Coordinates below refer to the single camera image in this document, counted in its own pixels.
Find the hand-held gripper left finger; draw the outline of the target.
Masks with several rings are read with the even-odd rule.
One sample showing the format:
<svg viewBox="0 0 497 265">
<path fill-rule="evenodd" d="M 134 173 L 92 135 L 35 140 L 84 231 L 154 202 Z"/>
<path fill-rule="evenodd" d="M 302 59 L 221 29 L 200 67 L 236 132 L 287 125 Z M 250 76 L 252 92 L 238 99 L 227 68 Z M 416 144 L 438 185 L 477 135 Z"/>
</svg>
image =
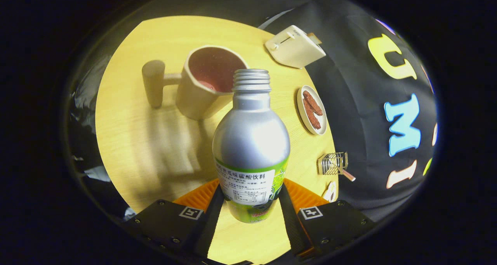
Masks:
<svg viewBox="0 0 497 265">
<path fill-rule="evenodd" d="M 216 179 L 174 201 L 156 200 L 123 227 L 133 237 L 167 254 L 207 258 L 223 202 Z"/>
</svg>

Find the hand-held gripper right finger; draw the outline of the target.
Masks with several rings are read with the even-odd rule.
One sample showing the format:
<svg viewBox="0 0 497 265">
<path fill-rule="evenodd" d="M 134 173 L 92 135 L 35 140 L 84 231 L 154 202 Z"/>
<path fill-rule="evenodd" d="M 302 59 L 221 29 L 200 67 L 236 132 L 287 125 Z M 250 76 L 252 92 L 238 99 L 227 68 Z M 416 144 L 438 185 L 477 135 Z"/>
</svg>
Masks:
<svg viewBox="0 0 497 265">
<path fill-rule="evenodd" d="M 334 254 L 376 227 L 350 203 L 328 202 L 289 179 L 283 181 L 279 201 L 291 252 L 300 260 Z"/>
</svg>

